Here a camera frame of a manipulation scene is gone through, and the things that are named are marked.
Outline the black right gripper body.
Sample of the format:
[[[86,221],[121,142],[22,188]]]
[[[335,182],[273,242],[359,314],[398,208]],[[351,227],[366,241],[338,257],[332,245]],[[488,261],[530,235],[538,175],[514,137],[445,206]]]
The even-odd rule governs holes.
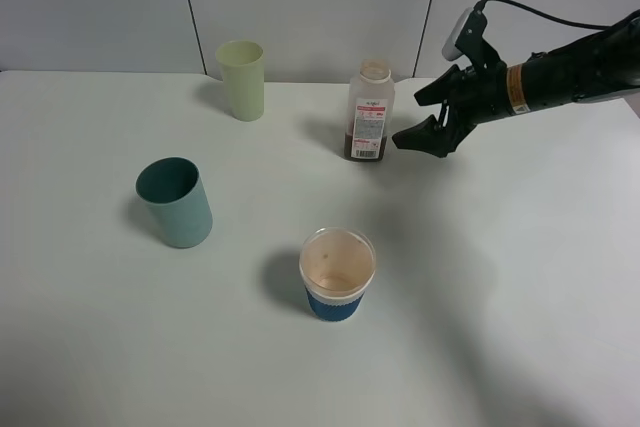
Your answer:
[[[507,64],[499,61],[493,68],[477,73],[473,67],[461,70],[457,65],[444,75],[447,107],[445,132],[447,147],[458,145],[479,125],[511,115],[506,93]]]

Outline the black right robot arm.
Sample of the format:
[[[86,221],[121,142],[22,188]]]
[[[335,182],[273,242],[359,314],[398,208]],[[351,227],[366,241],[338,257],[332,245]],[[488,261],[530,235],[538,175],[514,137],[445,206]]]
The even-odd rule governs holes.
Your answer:
[[[444,158],[480,124],[570,103],[608,101],[639,90],[639,14],[526,62],[509,66],[484,39],[484,13],[468,9],[443,49],[444,57],[470,61],[451,66],[417,91],[420,106],[439,114],[396,132],[399,149]]]

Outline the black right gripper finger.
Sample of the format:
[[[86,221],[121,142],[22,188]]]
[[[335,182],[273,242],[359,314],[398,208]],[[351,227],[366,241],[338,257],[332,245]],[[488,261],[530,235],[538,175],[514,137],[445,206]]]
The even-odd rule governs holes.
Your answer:
[[[451,150],[446,128],[434,115],[423,122],[392,135],[394,145],[401,150],[423,152],[437,158],[445,158]]]
[[[414,94],[419,106],[426,107],[461,98],[467,75],[458,65],[451,66],[445,73]]]

